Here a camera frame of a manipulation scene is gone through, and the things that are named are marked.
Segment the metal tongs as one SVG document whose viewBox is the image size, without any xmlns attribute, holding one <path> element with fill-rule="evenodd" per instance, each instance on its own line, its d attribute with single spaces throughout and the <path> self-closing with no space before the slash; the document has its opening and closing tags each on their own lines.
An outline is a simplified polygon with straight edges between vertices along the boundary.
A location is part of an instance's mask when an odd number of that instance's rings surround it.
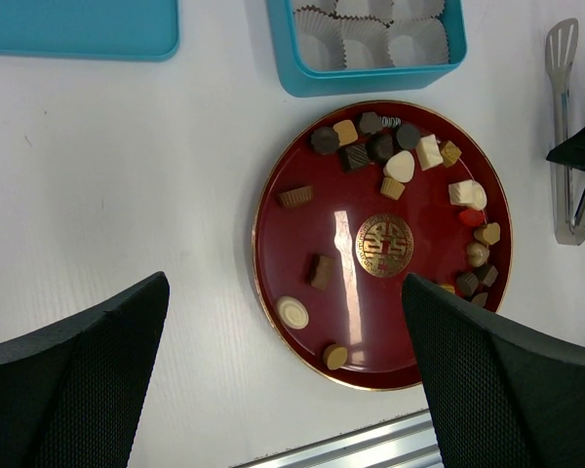
<svg viewBox="0 0 585 468">
<path fill-rule="evenodd" d="M 569 133 L 570 74 L 578 45 L 578 19 L 564 19 L 545 39 L 545 65 L 553 93 L 555 146 L 574 136 Z M 555 237 L 559 244 L 585 242 L 585 173 L 551 163 Z"/>
</svg>

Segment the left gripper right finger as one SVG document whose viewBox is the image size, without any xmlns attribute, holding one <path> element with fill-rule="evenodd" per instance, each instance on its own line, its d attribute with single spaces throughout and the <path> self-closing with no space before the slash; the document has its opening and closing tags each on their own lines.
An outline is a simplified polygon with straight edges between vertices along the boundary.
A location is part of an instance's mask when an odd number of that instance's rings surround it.
<svg viewBox="0 0 585 468">
<path fill-rule="evenodd" d="M 585 347 L 408 274 L 406 324 L 447 467 L 585 467 Z"/>
</svg>

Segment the brown two-tone chocolate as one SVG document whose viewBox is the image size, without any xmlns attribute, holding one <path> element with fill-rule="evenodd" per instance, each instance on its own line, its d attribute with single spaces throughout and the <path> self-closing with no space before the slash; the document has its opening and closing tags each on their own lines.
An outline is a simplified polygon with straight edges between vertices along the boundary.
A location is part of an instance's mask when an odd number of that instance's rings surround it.
<svg viewBox="0 0 585 468">
<path fill-rule="evenodd" d="M 314 254 L 308 274 L 311 287 L 324 291 L 332 278 L 335 259 L 328 255 Z"/>
</svg>

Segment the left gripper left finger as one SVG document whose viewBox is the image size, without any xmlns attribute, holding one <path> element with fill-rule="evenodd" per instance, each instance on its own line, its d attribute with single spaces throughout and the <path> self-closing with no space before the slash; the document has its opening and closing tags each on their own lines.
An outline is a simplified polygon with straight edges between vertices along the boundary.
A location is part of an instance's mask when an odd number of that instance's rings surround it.
<svg viewBox="0 0 585 468">
<path fill-rule="evenodd" d="M 162 337 L 162 272 L 0 343 L 0 467 L 125 467 Z"/>
</svg>

